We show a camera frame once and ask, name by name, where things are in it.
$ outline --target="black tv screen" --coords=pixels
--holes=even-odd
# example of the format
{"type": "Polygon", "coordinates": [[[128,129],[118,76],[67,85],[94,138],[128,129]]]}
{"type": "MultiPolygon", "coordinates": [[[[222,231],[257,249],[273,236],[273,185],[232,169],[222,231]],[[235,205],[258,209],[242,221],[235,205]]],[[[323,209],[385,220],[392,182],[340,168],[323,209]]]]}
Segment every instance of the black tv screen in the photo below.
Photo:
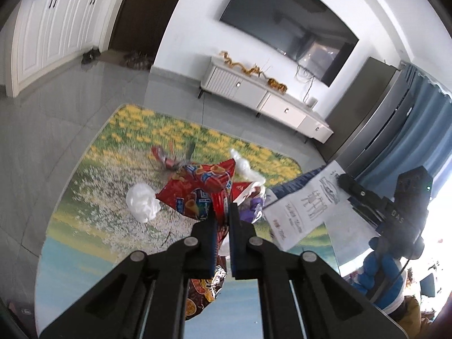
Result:
{"type": "Polygon", "coordinates": [[[330,86],[358,38],[320,0],[231,0],[221,17],[330,86]]]}

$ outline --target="golden dragon decoration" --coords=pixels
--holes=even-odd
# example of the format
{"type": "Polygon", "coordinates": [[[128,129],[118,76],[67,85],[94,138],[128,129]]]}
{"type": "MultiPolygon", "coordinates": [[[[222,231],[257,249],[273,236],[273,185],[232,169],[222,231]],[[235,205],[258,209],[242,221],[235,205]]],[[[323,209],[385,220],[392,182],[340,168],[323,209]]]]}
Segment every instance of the golden dragon decoration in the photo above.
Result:
{"type": "Polygon", "coordinates": [[[243,65],[242,63],[233,62],[232,58],[229,56],[229,53],[227,51],[221,51],[220,56],[222,56],[225,59],[225,64],[228,65],[229,67],[239,66],[242,72],[248,76],[251,76],[252,74],[257,74],[257,76],[260,77],[262,75],[265,78],[265,80],[267,80],[267,84],[269,87],[280,91],[282,94],[285,94],[287,92],[288,90],[287,85],[278,82],[274,78],[268,78],[258,65],[254,64],[251,69],[247,69],[245,65],[243,65]]]}

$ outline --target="stainless steel refrigerator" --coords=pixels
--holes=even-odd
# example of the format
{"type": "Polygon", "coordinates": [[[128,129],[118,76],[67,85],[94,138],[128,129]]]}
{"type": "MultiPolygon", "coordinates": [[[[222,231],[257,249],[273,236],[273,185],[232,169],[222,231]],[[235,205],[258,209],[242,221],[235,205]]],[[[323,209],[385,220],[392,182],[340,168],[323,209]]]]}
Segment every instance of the stainless steel refrigerator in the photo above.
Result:
{"type": "Polygon", "coordinates": [[[356,177],[390,144],[414,104],[408,70],[374,58],[366,61],[326,118],[334,134],[326,143],[316,143],[326,162],[336,160],[356,177]]]}

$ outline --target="blue fabric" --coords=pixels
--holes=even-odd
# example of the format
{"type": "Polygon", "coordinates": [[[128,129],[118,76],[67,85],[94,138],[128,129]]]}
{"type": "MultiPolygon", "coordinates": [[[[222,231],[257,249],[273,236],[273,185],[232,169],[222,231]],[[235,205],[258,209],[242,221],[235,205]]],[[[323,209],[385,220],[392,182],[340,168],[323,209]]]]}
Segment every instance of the blue fabric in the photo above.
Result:
{"type": "Polygon", "coordinates": [[[320,173],[323,168],[326,166],[321,166],[311,172],[303,173],[299,175],[298,177],[294,178],[293,180],[287,181],[285,183],[280,183],[276,186],[271,186],[270,190],[273,191],[275,196],[278,199],[282,199],[288,194],[294,193],[298,190],[301,190],[306,184],[313,179],[317,174],[320,173]]]}
{"type": "MultiPolygon", "coordinates": [[[[369,246],[372,249],[375,249],[377,243],[378,237],[374,237],[369,241],[369,246]]],[[[397,275],[399,275],[400,270],[392,256],[386,253],[382,256],[381,261],[378,262],[375,256],[375,252],[372,251],[369,255],[366,256],[364,262],[362,263],[363,272],[357,276],[358,283],[354,282],[352,286],[354,286],[357,290],[365,295],[368,290],[373,288],[375,284],[374,276],[380,266],[385,272],[388,281],[394,282],[394,279],[397,277],[397,275]]],[[[379,298],[375,303],[376,306],[380,309],[385,309],[392,302],[394,302],[400,294],[403,283],[403,277],[398,276],[392,287],[390,287],[385,295],[379,298]]]]}
{"type": "Polygon", "coordinates": [[[380,197],[392,198],[399,174],[423,165],[432,177],[438,175],[432,187],[435,197],[452,171],[452,101],[413,65],[402,74],[411,84],[413,110],[398,135],[357,181],[380,197]]]}

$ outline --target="black device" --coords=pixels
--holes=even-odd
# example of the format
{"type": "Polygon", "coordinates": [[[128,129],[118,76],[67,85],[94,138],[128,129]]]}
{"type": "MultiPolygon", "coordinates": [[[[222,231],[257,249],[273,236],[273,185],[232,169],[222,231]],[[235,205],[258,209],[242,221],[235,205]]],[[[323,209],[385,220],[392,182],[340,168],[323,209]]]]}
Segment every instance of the black device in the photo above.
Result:
{"type": "Polygon", "coordinates": [[[328,86],[358,42],[320,0],[231,0],[221,21],[272,46],[328,86]]]}
{"type": "MultiPolygon", "coordinates": [[[[265,339],[407,338],[314,252],[293,255],[257,237],[234,203],[228,222],[232,276],[258,280],[265,339]]],[[[133,252],[40,339],[182,338],[188,280],[214,275],[217,227],[211,214],[164,252],[133,252]]]]}
{"type": "MultiPolygon", "coordinates": [[[[346,173],[339,176],[338,184],[352,196],[355,211],[375,226],[380,234],[375,251],[377,258],[387,252],[395,258],[420,258],[424,249],[421,234],[429,214],[427,207],[433,184],[432,176],[423,166],[399,175],[394,202],[366,190],[346,173]]],[[[374,288],[366,297],[375,302],[390,288],[391,283],[394,282],[388,282],[380,269],[375,276],[374,288]]]]}

